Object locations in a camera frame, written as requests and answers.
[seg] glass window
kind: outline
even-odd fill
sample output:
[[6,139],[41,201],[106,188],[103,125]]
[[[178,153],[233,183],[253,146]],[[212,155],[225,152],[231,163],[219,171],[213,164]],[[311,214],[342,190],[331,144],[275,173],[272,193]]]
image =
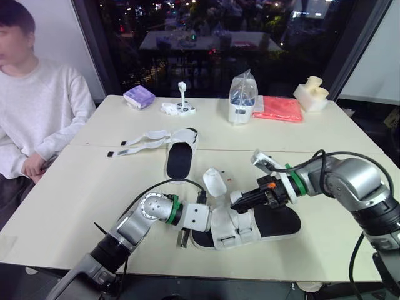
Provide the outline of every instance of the glass window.
[[228,96],[251,69],[260,94],[322,76],[355,0],[95,0],[122,91]]

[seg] black insole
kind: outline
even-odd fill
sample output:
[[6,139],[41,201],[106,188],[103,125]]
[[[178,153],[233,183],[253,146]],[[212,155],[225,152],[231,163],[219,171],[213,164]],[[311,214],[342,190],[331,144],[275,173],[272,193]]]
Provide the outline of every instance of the black insole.
[[[298,214],[287,206],[271,209],[258,205],[254,208],[254,218],[262,238],[294,234],[301,228]],[[202,247],[214,247],[211,232],[192,231],[192,237]]]
[[172,179],[183,179],[189,175],[192,163],[192,148],[186,142],[176,142],[168,154],[167,175]]

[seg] window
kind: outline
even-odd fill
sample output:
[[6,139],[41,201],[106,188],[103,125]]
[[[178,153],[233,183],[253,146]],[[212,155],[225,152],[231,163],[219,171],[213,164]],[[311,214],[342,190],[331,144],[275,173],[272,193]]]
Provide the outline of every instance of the window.
[[[107,93],[142,84],[157,96],[178,96],[183,80],[188,96],[226,98],[232,78],[247,69],[259,94],[291,96],[310,75],[327,78],[322,86],[330,89],[332,78],[349,75],[348,66],[341,74],[348,57],[355,64],[390,1],[362,2],[90,0],[75,6],[82,23],[89,15],[82,27],[91,49],[101,48],[96,64],[115,70]],[[381,14],[367,28],[377,8]],[[364,44],[357,44],[360,34],[367,35]],[[108,78],[110,69],[104,67]]]

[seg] red cloth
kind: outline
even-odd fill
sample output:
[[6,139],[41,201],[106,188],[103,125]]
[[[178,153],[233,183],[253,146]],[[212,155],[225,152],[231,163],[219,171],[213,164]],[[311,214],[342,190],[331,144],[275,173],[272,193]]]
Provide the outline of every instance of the red cloth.
[[299,102],[293,98],[263,96],[264,111],[253,112],[253,116],[290,122],[302,122]]

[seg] person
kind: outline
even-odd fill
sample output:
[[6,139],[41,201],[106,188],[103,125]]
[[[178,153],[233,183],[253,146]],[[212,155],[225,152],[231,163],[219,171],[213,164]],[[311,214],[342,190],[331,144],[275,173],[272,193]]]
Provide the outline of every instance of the person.
[[0,1],[0,230],[95,110],[75,69],[36,57],[35,27]]

